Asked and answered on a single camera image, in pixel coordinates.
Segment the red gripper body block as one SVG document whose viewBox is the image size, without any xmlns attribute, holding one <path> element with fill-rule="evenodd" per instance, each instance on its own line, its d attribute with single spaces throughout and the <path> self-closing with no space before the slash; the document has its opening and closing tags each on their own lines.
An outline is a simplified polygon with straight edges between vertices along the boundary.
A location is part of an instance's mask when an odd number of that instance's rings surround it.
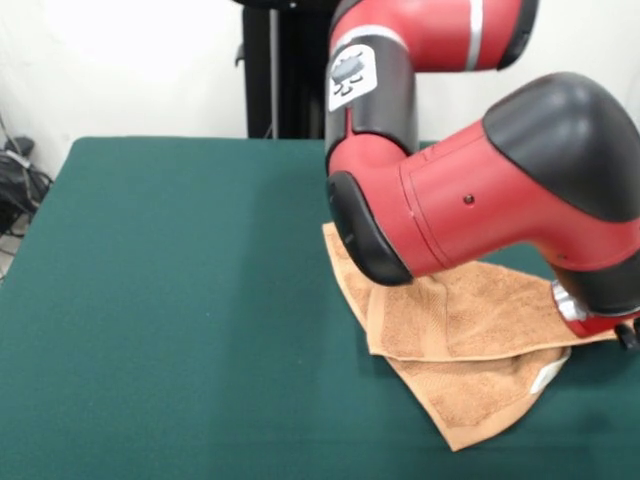
<svg viewBox="0 0 640 480">
<path fill-rule="evenodd" d="M 581 312 L 566 316 L 564 322 L 577 337 L 587 338 L 606 332 L 613 332 L 616 326 L 632 322 L 638 318 L 638 312 L 624 316 L 602 316 Z"/>
</svg>

